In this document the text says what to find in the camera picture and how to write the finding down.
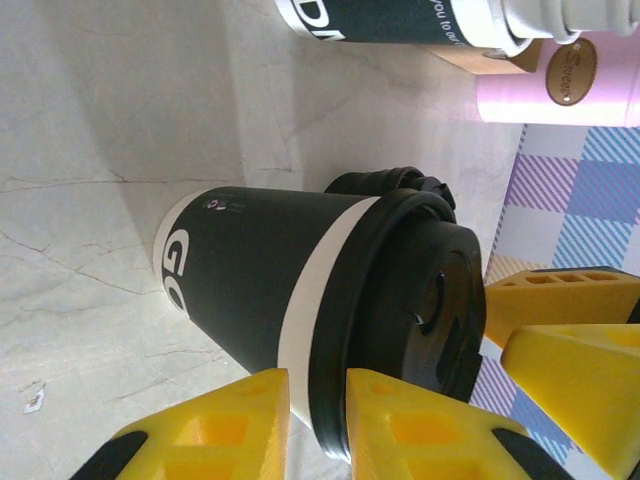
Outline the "stack of paper cups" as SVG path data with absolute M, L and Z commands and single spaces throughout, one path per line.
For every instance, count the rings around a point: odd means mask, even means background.
M 640 0 L 274 0 L 297 34 L 327 42 L 493 49 L 515 57 L 538 39 L 633 34 Z

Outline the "stack of black cup lids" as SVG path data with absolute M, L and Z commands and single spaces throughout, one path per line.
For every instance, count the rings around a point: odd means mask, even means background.
M 349 172 L 334 179 L 324 190 L 330 194 L 382 196 L 389 192 L 409 189 L 434 194 L 447 204 L 443 219 L 456 222 L 456 202 L 449 186 L 415 167 L 396 167 L 374 172 Z

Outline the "black plastic cup lid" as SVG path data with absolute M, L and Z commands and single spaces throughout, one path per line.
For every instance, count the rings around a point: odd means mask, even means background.
M 481 266 L 477 236 L 441 196 L 375 200 L 339 252 L 314 328 L 308 399 L 325 454 L 350 459 L 350 368 L 469 401 L 486 321 Z

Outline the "small white paper scrap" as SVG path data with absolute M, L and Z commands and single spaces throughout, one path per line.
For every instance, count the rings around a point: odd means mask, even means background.
M 46 395 L 45 387 L 46 385 L 42 384 L 33 397 L 25 404 L 23 408 L 25 415 L 38 412 L 42 408 Z

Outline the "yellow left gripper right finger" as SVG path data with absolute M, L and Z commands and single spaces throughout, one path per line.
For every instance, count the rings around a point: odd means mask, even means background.
M 574 480 L 521 424 L 372 370 L 346 417 L 352 480 Z

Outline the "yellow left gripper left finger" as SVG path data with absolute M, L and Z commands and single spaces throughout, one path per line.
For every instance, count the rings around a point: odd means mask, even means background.
M 285 480 L 289 377 L 273 368 L 119 430 L 69 480 Z

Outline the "brown cardboard napkin tray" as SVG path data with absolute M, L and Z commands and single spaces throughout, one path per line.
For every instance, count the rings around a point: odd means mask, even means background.
M 542 45 L 541 39 L 533 40 L 514 57 L 508 57 L 501 50 L 487 48 L 427 45 L 426 49 L 466 72 L 482 76 L 534 73 L 538 67 Z

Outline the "pink straw holder cup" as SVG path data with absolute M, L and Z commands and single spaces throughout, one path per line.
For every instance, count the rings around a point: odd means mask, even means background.
M 486 122 L 640 127 L 640 30 L 545 41 L 535 72 L 480 76 L 476 92 Z

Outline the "black and white paper cup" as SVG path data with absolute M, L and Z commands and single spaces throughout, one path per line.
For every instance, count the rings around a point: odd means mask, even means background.
M 154 240 L 171 303 L 250 373 L 284 368 L 310 426 L 316 318 L 330 274 L 375 197 L 219 187 L 178 201 Z

